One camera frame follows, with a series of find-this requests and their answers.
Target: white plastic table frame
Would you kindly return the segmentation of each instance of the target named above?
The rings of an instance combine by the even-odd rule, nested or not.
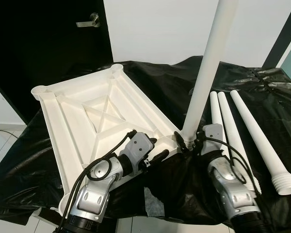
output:
[[[179,129],[130,80],[121,64],[61,83],[37,86],[32,94],[41,103],[63,183],[61,215],[79,174],[127,132],[135,129],[158,140],[149,160],[164,149],[170,151],[168,157],[177,152],[173,133]],[[129,179],[123,178],[112,189]]]

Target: black door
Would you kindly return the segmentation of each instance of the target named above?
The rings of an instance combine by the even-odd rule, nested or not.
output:
[[[78,28],[92,13],[100,27]],[[0,1],[0,91],[26,123],[40,108],[33,87],[112,61],[103,0]]]

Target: white plastic pole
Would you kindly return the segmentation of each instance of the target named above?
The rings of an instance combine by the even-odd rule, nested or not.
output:
[[[223,55],[238,0],[219,0],[181,135],[190,146]]]
[[[277,193],[279,195],[290,195],[291,174],[279,159],[276,151],[268,141],[238,92],[236,90],[231,91],[231,96],[272,176],[272,182]]]
[[[215,91],[210,92],[210,105],[211,105],[211,118],[213,124],[220,124],[222,125],[223,129],[223,139],[222,141],[226,142],[225,131],[223,127],[223,121],[221,117],[221,111],[219,106],[218,95]],[[228,148],[225,145],[222,145],[221,148],[222,155],[226,155],[229,158]]]
[[[224,122],[225,129],[226,129],[228,143],[232,147],[234,147],[243,156],[243,158],[245,159],[245,161],[247,162],[247,164],[249,165],[249,168],[251,170],[251,166],[250,166],[250,163],[248,161],[246,151],[244,150],[241,137],[238,133],[232,112],[229,108],[229,105],[228,105],[228,102],[226,100],[224,92],[219,92],[218,98],[219,98],[220,108],[221,108],[221,112],[222,112],[223,122]],[[236,158],[240,159],[240,161],[242,161],[241,158],[238,156],[238,154],[236,154],[234,151],[231,151],[231,153],[232,153],[233,157],[236,157]],[[235,167],[237,168],[237,170],[245,178],[245,180],[247,182],[245,184],[245,186],[250,191],[254,191],[253,184],[252,184],[246,170],[243,168],[243,166],[237,160],[234,160],[234,164],[235,164]],[[255,177],[253,177],[253,179],[254,179],[254,182],[256,184],[258,191],[261,193],[261,188],[260,188],[258,180]]]

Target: black plastic sheet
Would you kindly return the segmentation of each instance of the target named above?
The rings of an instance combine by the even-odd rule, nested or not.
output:
[[[191,57],[173,66],[131,61],[122,64],[125,73],[181,129],[201,59],[201,56]],[[95,71],[90,66],[75,66],[63,80]],[[239,90],[291,173],[291,80],[279,68],[245,68],[220,63],[212,85],[212,90],[226,92],[253,173],[278,231],[291,229],[291,195],[276,193],[267,167],[228,94],[234,89]],[[200,127],[210,123],[208,102]],[[206,172],[190,154],[177,154],[112,191],[106,216],[146,216],[144,186],[164,203],[166,220],[210,225],[226,220]],[[0,163],[0,219],[24,224],[34,209],[58,207],[62,195],[49,135],[39,111]]]

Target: door handle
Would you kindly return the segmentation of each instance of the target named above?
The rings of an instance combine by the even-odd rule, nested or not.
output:
[[[99,21],[99,15],[97,13],[92,13],[89,17],[91,21],[87,22],[77,22],[77,27],[78,28],[83,28],[83,27],[95,27],[98,28],[100,27],[100,21]]]

